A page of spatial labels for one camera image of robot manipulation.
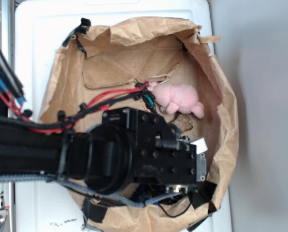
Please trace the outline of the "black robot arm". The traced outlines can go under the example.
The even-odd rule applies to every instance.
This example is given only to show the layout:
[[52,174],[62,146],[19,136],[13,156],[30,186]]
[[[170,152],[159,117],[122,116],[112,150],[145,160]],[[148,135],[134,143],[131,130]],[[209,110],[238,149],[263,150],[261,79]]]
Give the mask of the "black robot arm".
[[131,183],[196,191],[206,158],[162,116],[132,108],[104,112],[101,125],[84,133],[46,135],[0,117],[0,181],[7,174],[78,179],[99,194]]

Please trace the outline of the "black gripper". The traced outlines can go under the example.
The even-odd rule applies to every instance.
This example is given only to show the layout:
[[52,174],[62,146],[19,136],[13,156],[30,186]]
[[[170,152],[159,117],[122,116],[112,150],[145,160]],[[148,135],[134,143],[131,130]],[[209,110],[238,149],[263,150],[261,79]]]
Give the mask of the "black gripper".
[[161,115],[119,108],[104,112],[102,125],[126,136],[124,144],[130,146],[132,154],[131,183],[198,192],[206,180],[205,140],[190,140]]

